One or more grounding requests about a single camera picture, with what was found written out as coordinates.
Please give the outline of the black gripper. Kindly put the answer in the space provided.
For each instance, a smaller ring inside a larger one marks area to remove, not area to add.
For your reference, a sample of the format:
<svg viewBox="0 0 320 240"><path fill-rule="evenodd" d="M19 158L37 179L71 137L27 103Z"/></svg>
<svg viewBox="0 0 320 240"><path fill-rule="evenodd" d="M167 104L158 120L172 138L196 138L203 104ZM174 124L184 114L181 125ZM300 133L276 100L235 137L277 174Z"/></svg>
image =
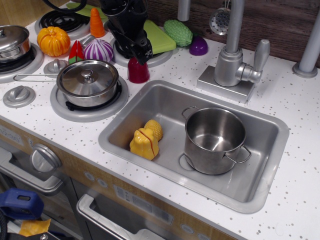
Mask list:
<svg viewBox="0 0 320 240"><path fill-rule="evenodd" d="M144 22L125 22L118 26L108 22L107 26L124 52L131 53L143 66L153 57L153 49Z"/></svg>

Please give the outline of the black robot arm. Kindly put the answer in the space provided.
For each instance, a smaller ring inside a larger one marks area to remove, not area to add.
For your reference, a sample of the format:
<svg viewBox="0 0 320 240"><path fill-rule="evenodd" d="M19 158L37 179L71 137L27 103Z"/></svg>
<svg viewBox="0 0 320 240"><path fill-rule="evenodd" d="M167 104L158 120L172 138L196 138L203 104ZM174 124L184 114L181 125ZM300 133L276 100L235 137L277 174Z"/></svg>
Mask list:
<svg viewBox="0 0 320 240"><path fill-rule="evenodd" d="M107 26L124 51L131 52L140 65L153 57L153 49L144 30L148 18L145 0L101 0L101 11L108 17Z"/></svg>

